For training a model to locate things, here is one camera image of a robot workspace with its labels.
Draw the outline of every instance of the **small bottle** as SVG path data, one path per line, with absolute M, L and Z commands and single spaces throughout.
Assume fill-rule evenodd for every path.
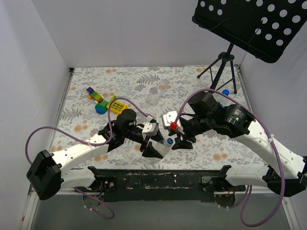
M 157 142 L 153 148 L 155 150 L 157 150 L 163 157 L 166 156 L 166 154 L 171 150 L 171 147 L 173 145 L 173 139 L 172 138 L 168 138 L 166 140 L 161 140 L 159 142 Z M 160 160 L 160 158 L 156 158 L 156 157 L 148 157 L 146 158 L 146 161 L 150 164 L 156 164 L 158 163 Z
M 222 94 L 229 95 L 229 90 L 223 90 Z M 227 98 L 223 97 L 222 95 L 216 94 L 215 99 L 217 102 L 221 103 L 222 107 L 228 106 L 231 104 L 231 101 Z
M 169 80 L 161 80 L 155 87 L 151 88 L 146 98 L 146 103 L 155 105 L 162 98 L 169 86 Z

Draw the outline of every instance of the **red part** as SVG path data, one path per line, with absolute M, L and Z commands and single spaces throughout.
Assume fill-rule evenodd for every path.
M 172 130 L 176 131 L 177 126 L 178 125 L 175 122 L 172 122 L 170 127 L 171 127 Z

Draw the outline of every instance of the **bottle cap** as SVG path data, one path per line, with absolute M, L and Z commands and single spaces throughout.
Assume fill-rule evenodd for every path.
M 171 147 L 172 144 L 173 144 L 173 139 L 172 139 L 172 138 L 166 139 L 166 140 L 164 141 L 164 143 L 163 143 L 164 147 L 166 147 L 166 148 Z
M 228 96 L 229 95 L 229 90 L 223 90 L 222 93 Z

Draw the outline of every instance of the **toy block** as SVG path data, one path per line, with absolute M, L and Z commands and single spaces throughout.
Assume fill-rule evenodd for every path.
M 102 106 L 101 104 L 96 104 L 95 110 L 99 114 L 105 114 L 107 112 L 107 108 Z
M 116 113 L 116 114 L 121 114 L 121 112 L 124 110 L 124 109 L 127 109 L 127 105 L 124 104 L 124 103 L 121 103 L 121 102 L 113 102 L 112 105 L 111 105 L 111 112 L 113 113 Z
M 106 100 L 103 100 L 99 105 L 106 107 L 107 104 L 108 104 L 108 102 Z
M 102 99 L 102 96 L 100 96 L 99 94 L 97 94 L 94 98 L 95 98 L 96 101 L 100 101 L 100 100 Z
M 86 91 L 87 91 L 89 94 L 91 94 L 92 92 L 94 92 L 94 90 L 93 90 L 91 87 L 88 87 L 88 88 L 86 89 Z
M 177 126 L 178 125 L 175 122 L 172 122 L 171 125 L 170 125 L 170 128 L 171 128 L 171 130 L 176 131 Z
M 113 97 L 111 98 L 111 100 L 109 101 L 109 103 L 106 105 L 107 108 L 109 108 L 111 101 L 113 101 L 114 99 L 116 99 L 116 96 L 113 95 Z
M 94 90 L 94 91 L 97 92 L 97 90 Z M 93 97 L 89 94 L 89 95 L 88 95 L 88 98 L 89 98 L 89 99 L 92 99 Z M 103 97 L 102 97 L 102 98 L 103 98 Z
M 96 92 L 92 92 L 92 93 L 91 93 L 91 96 L 92 96 L 93 98 L 95 98 L 96 95 L 97 95 Z

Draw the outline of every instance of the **black clamp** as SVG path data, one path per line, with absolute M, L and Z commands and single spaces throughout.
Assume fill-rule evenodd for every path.
M 38 153 L 33 161 L 27 178 L 36 191 L 40 200 L 54 196 L 61 188 L 64 180 L 61 178 L 61 164 L 56 164 L 52 153 L 47 150 Z
M 205 188 L 208 192 L 224 192 L 231 189 L 233 186 L 225 179 L 227 171 L 231 168 L 231 165 L 224 165 L 219 171 L 217 177 L 212 177 L 208 182 L 200 183 L 202 188 Z
M 307 163 L 307 157 L 303 157 L 303 161 Z M 291 197 L 295 194 L 298 194 L 307 187 L 307 177 L 304 175 L 306 173 L 306 165 L 303 169 L 303 172 L 299 172 L 297 174 L 297 179 L 285 179 L 285 188 L 284 188 L 284 196 Z M 267 183 L 268 188 L 275 192 L 276 194 L 280 194 L 282 181 L 277 172 L 271 167 L 268 166 L 268 172 L 262 179 Z
M 87 167 L 94 174 L 95 181 L 89 186 L 92 191 L 115 192 L 117 187 L 116 177 L 104 177 L 94 166 Z

